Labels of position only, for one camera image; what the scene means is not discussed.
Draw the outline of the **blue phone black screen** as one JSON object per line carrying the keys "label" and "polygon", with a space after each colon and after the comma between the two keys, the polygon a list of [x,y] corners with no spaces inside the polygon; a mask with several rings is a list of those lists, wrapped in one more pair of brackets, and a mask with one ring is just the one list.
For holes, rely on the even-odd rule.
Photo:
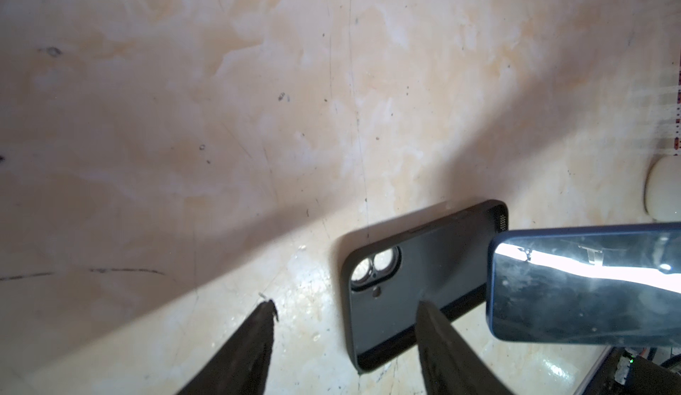
{"label": "blue phone black screen", "polygon": [[486,317],[491,334],[507,342],[678,347],[680,225],[496,235]]}

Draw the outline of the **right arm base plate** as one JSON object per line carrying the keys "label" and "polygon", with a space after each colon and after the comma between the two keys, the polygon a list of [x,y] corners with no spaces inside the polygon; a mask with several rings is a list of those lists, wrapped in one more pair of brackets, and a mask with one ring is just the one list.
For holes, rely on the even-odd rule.
{"label": "right arm base plate", "polygon": [[679,348],[608,348],[575,394],[679,394]]}

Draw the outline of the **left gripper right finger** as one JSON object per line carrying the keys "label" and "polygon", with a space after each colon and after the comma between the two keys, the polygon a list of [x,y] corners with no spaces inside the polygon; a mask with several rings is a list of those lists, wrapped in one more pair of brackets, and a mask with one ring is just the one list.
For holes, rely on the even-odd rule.
{"label": "left gripper right finger", "polygon": [[445,315],[432,303],[418,306],[415,334],[427,394],[509,394]]}

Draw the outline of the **black phone case top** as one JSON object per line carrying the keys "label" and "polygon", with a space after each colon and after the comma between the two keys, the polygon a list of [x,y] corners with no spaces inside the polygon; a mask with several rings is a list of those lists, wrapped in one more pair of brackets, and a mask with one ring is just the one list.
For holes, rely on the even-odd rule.
{"label": "black phone case top", "polygon": [[416,344],[420,302],[449,322],[486,296],[488,249],[508,228],[509,211],[487,200],[352,251],[340,268],[345,340],[360,374]]}

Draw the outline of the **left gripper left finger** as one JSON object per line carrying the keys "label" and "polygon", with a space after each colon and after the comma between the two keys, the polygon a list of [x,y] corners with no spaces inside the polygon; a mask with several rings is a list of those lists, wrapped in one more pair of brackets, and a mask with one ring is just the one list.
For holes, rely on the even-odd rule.
{"label": "left gripper left finger", "polygon": [[260,303],[181,394],[265,392],[278,321],[275,303]]}

